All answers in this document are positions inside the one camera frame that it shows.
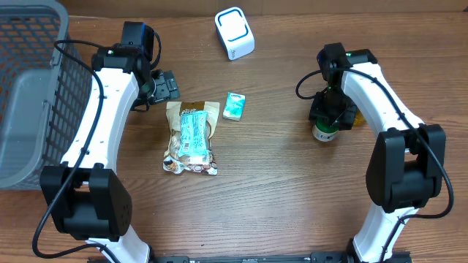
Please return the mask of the green lid jar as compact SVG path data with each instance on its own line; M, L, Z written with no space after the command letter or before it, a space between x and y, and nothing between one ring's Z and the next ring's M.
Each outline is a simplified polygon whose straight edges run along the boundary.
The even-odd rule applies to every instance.
M329 126L322 118L317 118L312 127L312 134L321 142L330 142L334 140L339 129L335 126Z

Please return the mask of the mint green snack packet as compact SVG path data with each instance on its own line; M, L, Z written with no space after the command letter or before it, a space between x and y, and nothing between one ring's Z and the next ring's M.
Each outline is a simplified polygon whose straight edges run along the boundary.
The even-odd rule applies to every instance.
M206 111L184 113L181 116L181 147L178 156L190 164L208 164Z

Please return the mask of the small teal tissue pack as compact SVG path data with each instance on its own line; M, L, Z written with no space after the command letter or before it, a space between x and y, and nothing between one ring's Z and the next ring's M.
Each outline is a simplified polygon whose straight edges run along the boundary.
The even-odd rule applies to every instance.
M240 121L244 111L245 102L246 97L244 95L229 92L222 113L223 118L232 121Z

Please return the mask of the brown nut pouch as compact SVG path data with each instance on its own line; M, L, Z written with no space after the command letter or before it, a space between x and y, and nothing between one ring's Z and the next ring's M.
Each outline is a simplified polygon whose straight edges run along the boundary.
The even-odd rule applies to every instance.
M207 175L217 175L218 168L212 151L212 137L219 118L220 103L218 102L168 102L166 117L170 128L170 140L162 162L163 169L174 174L197 172ZM178 156L181 147L181 116L184 113L206 111L208 135L208 164L190 164Z

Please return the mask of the yellow drink bottle silver cap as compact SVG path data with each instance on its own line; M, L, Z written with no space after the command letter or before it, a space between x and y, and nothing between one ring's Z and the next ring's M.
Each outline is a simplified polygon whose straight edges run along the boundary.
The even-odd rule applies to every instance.
M353 126L362 126L366 123L366 119L364 118L362 112L357 110L355 113L355 118L353 121Z

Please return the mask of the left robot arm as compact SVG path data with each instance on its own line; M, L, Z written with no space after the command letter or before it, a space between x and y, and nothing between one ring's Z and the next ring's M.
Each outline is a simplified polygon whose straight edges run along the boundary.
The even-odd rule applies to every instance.
M132 111L179 98L171 71L157 69L159 35L143 22L124 23L121 41L98 45L91 64L55 48L92 75L92 87L80 125L59 164L45 166L39 177L48 208L32 238L32 251L55 259L97 248L106 262L155 262L152 247L132 228L132 199L116 174L121 137ZM55 254L39 250L40 233L51 218L60 233L83 245Z

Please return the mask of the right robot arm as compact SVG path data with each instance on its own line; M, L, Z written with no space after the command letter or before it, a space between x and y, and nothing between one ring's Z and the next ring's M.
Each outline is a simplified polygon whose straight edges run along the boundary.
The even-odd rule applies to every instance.
M312 134L322 142L350 130L358 115L371 127L376 142L366 170L371 207L361 230L344 252L313 253L320 262L411 262L409 253L393 246L411 218L448 188L453 208L453 187L443 168L446 136L438 124L427 125L413 114L386 82L370 50L346 51L341 43L325 45L317 55L318 74L328 86L311 96Z

